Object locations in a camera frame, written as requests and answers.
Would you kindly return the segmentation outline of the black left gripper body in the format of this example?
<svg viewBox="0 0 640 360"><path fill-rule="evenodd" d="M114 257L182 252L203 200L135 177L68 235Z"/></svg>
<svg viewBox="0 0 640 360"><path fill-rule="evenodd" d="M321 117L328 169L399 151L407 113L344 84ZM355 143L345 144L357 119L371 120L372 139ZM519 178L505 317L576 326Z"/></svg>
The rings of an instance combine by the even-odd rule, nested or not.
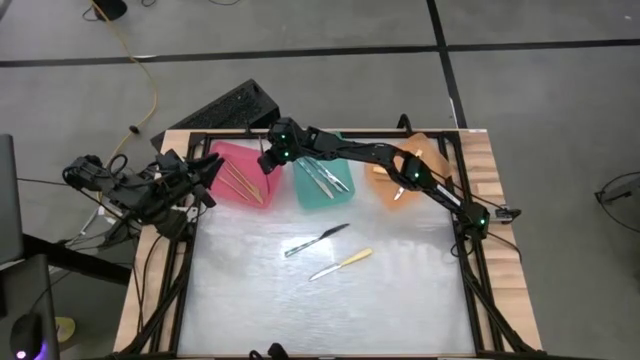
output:
<svg viewBox="0 0 640 360"><path fill-rule="evenodd" d="M201 177L189 167L162 167L157 165L159 178L153 181L152 199L158 202L175 203L191 194L196 199L203 196Z"/></svg>

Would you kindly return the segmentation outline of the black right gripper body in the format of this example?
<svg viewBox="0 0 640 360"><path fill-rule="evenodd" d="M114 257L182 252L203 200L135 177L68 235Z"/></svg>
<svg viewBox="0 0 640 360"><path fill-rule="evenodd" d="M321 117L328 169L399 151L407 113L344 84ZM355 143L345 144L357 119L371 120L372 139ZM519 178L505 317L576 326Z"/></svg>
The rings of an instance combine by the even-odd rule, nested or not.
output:
<svg viewBox="0 0 640 360"><path fill-rule="evenodd" d="M258 159L258 165L265 175L271 174L277 167L284 166L298 158L298 153L287 148L271 147L262 153Z"/></svg>

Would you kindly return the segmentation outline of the pink plastic bin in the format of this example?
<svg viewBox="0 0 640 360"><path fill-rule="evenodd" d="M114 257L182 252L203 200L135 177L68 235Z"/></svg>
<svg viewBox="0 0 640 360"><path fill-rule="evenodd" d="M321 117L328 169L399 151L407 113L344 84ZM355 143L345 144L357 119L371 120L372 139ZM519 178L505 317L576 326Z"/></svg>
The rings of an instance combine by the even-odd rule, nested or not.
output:
<svg viewBox="0 0 640 360"><path fill-rule="evenodd" d="M225 200L258 209L266 209L272 204L281 182L282 168L276 168L268 175L271 192L267 194L265 178L257 162L260 156L259 150L231 142L215 141L210 145L209 153L218 153L225 159L209 190L215 200ZM249 200L246 201L238 196L220 182L219 178L225 178Z"/></svg>

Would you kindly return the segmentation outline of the teal plastic bin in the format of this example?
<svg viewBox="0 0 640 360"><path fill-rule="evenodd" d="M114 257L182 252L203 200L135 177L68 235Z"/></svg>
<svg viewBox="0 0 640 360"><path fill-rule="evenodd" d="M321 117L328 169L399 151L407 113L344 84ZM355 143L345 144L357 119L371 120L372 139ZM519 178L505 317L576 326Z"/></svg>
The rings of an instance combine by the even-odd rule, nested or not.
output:
<svg viewBox="0 0 640 360"><path fill-rule="evenodd" d="M306 210L316 210L321 208L334 207L349 202L356 193L353 177L349 164L344 159L335 159L331 161L320 161L325 165L336 177L338 177L348 188L349 192L338 192L309 162L302 157L304 162L310 167L313 173L326 184L333 193L334 199L328 198L310 176L298 165L293 163L294 188L297 199L302 208Z"/></svg>

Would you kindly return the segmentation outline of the black perforated computer case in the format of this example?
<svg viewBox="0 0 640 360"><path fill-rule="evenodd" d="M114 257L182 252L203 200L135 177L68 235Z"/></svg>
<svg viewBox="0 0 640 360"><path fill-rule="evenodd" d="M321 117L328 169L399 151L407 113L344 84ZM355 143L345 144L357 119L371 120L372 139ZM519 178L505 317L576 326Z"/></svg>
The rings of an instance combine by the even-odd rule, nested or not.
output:
<svg viewBox="0 0 640 360"><path fill-rule="evenodd" d="M254 79L249 79L169 130L266 129L280 117L278 104Z"/></svg>

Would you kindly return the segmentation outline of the orange plastic bin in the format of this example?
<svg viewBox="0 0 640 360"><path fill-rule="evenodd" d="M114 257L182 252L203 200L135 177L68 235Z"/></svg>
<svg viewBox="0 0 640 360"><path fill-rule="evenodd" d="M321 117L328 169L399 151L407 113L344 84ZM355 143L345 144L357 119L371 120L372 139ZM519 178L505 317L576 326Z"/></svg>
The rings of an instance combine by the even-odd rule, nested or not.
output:
<svg viewBox="0 0 640 360"><path fill-rule="evenodd" d="M440 183L444 183L451 177L451 166L439 152L435 140L419 133L398 143L397 147L412 154L418 154L420 159L432 170L434 178ZM428 197L420 192L409 191L404 191L398 199L395 199L399 186L392 182L387 174L377 171L377 168L377 165L365 164L364 175L373 193L388 210L399 211L428 200Z"/></svg>

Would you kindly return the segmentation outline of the black floor beam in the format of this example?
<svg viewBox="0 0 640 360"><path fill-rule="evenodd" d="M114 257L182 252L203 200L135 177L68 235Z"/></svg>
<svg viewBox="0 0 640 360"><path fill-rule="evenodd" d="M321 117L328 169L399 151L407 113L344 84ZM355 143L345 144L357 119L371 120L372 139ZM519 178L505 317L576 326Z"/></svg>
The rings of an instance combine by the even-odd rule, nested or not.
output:
<svg viewBox="0 0 640 360"><path fill-rule="evenodd" d="M24 258L44 255L52 266L118 285L129 284L131 271L124 266L28 234L22 238Z"/></svg>

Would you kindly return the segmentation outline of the dark desk pad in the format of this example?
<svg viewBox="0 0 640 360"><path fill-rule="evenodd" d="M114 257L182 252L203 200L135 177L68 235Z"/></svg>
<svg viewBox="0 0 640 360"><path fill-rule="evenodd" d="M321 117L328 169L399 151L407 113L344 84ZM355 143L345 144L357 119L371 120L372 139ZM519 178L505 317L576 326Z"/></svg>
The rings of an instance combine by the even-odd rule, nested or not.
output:
<svg viewBox="0 0 640 360"><path fill-rule="evenodd" d="M28 313L41 319L40 354L34 360L60 360L47 258L36 255L0 271L0 360L18 360L10 337L16 320Z"/></svg>

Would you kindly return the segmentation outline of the black stand base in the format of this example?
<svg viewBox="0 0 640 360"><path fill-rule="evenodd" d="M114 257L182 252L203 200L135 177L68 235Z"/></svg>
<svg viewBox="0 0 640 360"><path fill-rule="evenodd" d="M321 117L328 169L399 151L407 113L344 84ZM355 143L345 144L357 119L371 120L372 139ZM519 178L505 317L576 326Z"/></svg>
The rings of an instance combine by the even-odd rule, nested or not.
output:
<svg viewBox="0 0 640 360"><path fill-rule="evenodd" d="M96 18L100 21L117 20L128 10L124 0L91 0Z"/></svg>

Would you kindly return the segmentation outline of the black computer mouse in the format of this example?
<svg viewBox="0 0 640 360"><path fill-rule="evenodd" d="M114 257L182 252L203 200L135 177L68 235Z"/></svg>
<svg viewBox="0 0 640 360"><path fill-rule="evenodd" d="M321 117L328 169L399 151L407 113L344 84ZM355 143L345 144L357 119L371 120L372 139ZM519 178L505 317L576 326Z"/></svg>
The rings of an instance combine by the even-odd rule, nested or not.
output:
<svg viewBox="0 0 640 360"><path fill-rule="evenodd" d="M9 346L15 360L36 360L43 352L44 335L42 318L29 312L20 316L12 325Z"/></svg>

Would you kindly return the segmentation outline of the black table frame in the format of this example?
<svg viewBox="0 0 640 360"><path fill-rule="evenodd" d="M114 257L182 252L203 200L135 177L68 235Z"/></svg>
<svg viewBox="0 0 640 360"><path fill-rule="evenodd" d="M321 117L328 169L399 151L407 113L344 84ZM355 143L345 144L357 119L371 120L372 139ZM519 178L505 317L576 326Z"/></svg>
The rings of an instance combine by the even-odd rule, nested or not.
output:
<svg viewBox="0 0 640 360"><path fill-rule="evenodd" d="M435 137L442 154L449 164L457 168L452 171L452 181L462 188L460 194L472 193L494 202L502 200L504 194L499 179L488 132L483 129L423 129L428 137ZM259 129L252 134L238 129L222 130L169 130L166 132L161 151L175 150L183 156L193 151L198 144L213 140L254 139L264 135ZM483 286L490 288L496 307L501 311L514 331L535 349L541 349L539 336L524 270L515 256L501 250L496 242L505 239L516 243L510 224L493 223L489 237L483 246L472 255L476 263L474 274L486 276ZM120 352L129 346L138 333L138 316L149 318L155 311L163 290L171 285L184 262L184 245L172 245L159 239L153 227L142 228L137 242L134 264L136 272L130 277L114 350Z"/></svg>

